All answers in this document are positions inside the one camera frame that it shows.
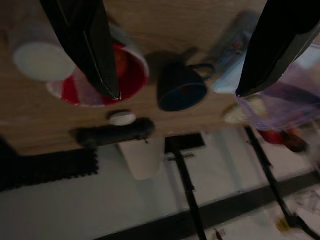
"black handle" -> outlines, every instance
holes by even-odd
[[[203,79],[204,81],[212,78],[213,75],[216,73],[215,67],[214,67],[212,64],[210,64],[210,63],[192,64],[192,65],[189,65],[188,67],[191,68],[191,69],[193,69],[193,70],[211,69],[211,72],[210,72],[207,76],[202,77],[202,79]]]

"wooden table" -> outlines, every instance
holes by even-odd
[[[145,55],[182,53],[198,47],[207,53],[242,11],[261,12],[265,0],[105,0],[106,11],[136,41]],[[2,26],[2,33],[7,26]],[[227,127],[222,112],[234,100],[211,90],[200,104],[181,112],[159,110],[156,74],[133,98],[112,107],[75,107],[48,93],[43,82],[24,77],[13,65],[5,37],[0,42],[0,133],[22,155],[80,148],[68,131],[77,127],[107,125],[113,110],[131,110],[156,126],[154,136],[169,136]]]

